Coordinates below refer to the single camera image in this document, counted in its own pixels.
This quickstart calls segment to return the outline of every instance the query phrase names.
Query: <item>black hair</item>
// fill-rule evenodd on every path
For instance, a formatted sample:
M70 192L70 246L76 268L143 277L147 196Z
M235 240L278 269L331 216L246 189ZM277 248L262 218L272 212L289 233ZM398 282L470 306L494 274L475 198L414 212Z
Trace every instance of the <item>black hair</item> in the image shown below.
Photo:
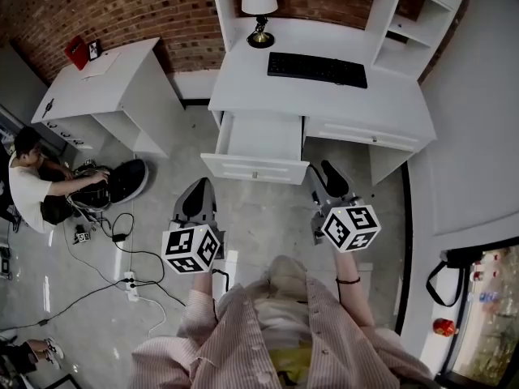
M30 126L22 128L15 138L16 156L20 158L23 154L28 154L40 141L40 135Z

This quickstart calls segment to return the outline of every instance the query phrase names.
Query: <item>open drawer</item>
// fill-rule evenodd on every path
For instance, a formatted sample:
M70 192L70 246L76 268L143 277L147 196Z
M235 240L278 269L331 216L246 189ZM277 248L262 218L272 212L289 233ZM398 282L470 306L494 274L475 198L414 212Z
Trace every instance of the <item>open drawer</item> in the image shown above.
M300 185L302 117L224 113L215 154L200 154L217 177Z

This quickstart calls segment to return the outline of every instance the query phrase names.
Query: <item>lamp base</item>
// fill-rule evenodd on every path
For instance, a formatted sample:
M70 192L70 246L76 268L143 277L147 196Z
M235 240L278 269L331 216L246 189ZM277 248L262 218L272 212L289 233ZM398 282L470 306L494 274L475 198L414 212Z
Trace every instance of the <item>lamp base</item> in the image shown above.
M247 43L257 49L270 48L274 41L274 36L265 32L253 32L247 38Z

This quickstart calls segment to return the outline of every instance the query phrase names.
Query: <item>desk lamp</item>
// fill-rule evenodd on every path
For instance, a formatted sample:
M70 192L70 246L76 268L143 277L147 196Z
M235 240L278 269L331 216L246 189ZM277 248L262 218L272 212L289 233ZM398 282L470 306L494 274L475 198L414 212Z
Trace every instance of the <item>desk lamp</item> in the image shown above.
M274 36L265 33L265 24L267 24L267 13L277 10L277 0L242 0L242 11L255 15L256 24L255 31L247 38L247 42L253 48L268 48L274 45Z

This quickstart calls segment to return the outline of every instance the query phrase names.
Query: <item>shirt button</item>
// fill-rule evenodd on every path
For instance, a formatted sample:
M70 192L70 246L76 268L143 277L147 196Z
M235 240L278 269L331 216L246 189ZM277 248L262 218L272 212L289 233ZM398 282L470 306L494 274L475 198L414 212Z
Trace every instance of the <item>shirt button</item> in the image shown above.
M261 372L256 375L258 377L259 383L269 383L270 382L270 373Z

